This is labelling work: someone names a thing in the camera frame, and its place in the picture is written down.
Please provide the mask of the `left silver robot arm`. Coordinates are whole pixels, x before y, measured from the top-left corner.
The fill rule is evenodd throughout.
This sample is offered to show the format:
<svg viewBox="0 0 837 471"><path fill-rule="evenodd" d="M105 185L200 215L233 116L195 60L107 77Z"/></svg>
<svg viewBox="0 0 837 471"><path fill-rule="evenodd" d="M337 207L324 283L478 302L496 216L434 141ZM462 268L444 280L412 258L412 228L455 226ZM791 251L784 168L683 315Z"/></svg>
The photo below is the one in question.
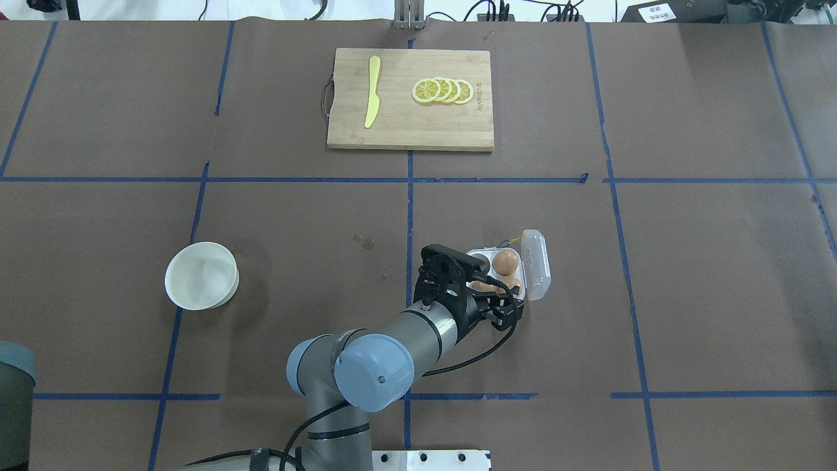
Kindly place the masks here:
<svg viewBox="0 0 837 471"><path fill-rule="evenodd" d="M29 469L34 354L24 345L1 342L1 469Z"/></svg>

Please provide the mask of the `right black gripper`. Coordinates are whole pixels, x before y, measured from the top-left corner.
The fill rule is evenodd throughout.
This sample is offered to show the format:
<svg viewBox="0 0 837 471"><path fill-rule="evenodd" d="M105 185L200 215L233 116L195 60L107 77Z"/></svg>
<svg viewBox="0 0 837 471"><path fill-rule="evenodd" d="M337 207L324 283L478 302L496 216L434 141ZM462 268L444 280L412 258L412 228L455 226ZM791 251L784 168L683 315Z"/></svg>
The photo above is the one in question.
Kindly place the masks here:
<svg viewBox="0 0 837 471"><path fill-rule="evenodd" d="M469 287L451 289L451 316L456 327L456 342L469 334L476 325L490 320L494 329L505 332L520 321L522 311L513 308L495 308L518 306L524 301L506 292L477 292Z"/></svg>

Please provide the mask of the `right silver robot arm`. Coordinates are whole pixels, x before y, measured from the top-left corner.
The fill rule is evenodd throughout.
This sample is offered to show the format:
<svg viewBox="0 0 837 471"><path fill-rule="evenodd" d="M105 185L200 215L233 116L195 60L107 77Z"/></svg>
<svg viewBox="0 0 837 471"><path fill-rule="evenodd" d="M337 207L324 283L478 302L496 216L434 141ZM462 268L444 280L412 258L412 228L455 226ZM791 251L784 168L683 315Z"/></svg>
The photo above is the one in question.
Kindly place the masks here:
<svg viewBox="0 0 837 471"><path fill-rule="evenodd" d="M466 287L451 307L419 300L374 329L323 334L296 346L286 377L305 400L306 420L281 449L257 447L188 463L186 470L489 470L479 449L383 450L371 444L371 414L403 399L460 341L470 320L514 329L514 295Z"/></svg>

